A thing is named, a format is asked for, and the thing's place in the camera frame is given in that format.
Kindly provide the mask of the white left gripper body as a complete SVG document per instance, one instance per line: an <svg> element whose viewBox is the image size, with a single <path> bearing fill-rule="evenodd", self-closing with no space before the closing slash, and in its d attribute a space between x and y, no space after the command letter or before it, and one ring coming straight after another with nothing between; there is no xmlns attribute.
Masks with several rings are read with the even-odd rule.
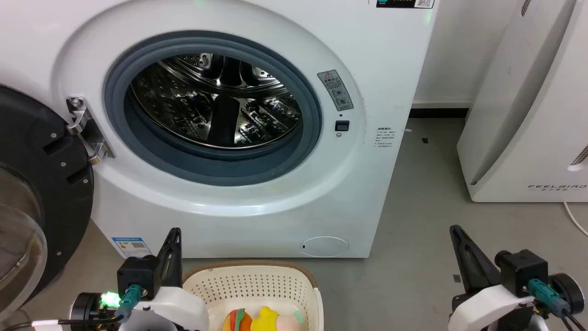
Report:
<svg viewBox="0 0 588 331"><path fill-rule="evenodd" d="M208 331L206 303L179 287L160 287L155 298L140 301L122 331Z"/></svg>

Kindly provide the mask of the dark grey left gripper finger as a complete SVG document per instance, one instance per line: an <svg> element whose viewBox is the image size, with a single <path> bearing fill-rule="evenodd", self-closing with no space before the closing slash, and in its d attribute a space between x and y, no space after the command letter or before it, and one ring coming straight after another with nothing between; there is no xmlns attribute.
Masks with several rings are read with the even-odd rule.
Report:
<svg viewBox="0 0 588 331"><path fill-rule="evenodd" d="M182 230L172 228L169 232L168 286L182 287Z"/></svg>
<svg viewBox="0 0 588 331"><path fill-rule="evenodd" d="M172 229L168 232L159 250L160 285L172 285Z"/></svg>

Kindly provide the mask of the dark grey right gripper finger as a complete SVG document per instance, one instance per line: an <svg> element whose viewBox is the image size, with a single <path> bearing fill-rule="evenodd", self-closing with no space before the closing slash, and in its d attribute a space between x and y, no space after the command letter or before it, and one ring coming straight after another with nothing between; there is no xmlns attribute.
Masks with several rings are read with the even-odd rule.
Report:
<svg viewBox="0 0 588 331"><path fill-rule="evenodd" d="M494 266L493 262L481 251L476 245L477 270L480 278L480 289L496 286L500 284L500 272Z"/></svg>
<svg viewBox="0 0 588 331"><path fill-rule="evenodd" d="M480 290L481 285L477 268L476 245L460 225L450 226L449 233L465 293L473 294Z"/></svg>

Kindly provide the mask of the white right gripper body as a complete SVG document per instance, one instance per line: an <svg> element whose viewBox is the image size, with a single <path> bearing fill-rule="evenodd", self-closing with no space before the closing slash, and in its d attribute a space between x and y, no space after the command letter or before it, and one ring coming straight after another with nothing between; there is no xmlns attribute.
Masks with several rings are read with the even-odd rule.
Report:
<svg viewBox="0 0 588 331"><path fill-rule="evenodd" d="M502 285L485 288L460 304L451 315L449 331L480 331L504 315L531 303L533 296L517 297Z"/></svg>

